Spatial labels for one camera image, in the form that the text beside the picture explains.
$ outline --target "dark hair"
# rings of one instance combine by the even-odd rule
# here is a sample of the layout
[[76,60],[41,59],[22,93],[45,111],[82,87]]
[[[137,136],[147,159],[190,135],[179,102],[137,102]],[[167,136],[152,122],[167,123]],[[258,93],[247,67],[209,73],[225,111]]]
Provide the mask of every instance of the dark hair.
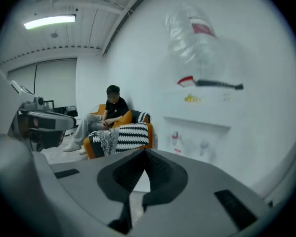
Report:
[[110,85],[106,90],[107,95],[119,94],[119,87],[116,85]]

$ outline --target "black t-shirt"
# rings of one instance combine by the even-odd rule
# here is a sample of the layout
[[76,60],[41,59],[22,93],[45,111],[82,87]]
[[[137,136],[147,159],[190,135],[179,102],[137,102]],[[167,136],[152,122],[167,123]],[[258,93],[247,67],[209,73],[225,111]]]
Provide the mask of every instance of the black t-shirt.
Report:
[[128,106],[123,98],[119,98],[116,104],[112,104],[109,100],[106,101],[106,110],[108,110],[106,119],[114,119],[125,115],[129,110]]

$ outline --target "white sneaker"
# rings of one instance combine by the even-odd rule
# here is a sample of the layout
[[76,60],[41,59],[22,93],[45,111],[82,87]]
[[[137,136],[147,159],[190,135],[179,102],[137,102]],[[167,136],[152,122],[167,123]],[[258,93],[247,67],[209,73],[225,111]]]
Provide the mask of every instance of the white sneaker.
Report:
[[72,152],[81,149],[81,146],[75,142],[71,142],[68,146],[63,148],[63,152]]
[[79,154],[80,154],[80,155],[85,155],[85,154],[86,154],[85,148],[84,148],[83,146],[82,146],[82,148],[80,149]]

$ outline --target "gray pants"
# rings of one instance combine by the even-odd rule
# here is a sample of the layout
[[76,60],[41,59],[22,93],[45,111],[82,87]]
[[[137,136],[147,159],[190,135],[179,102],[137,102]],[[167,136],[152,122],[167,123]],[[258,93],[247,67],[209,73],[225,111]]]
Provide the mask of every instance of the gray pants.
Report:
[[83,145],[83,140],[88,136],[90,131],[103,130],[103,117],[101,115],[87,114],[79,124],[74,135],[73,141],[79,145]]

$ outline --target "hand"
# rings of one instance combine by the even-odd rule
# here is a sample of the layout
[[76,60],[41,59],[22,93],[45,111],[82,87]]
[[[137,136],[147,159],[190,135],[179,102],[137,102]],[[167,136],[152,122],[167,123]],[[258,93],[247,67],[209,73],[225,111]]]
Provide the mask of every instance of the hand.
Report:
[[111,125],[112,123],[114,123],[113,119],[112,118],[109,118],[107,120],[104,121],[104,125]]

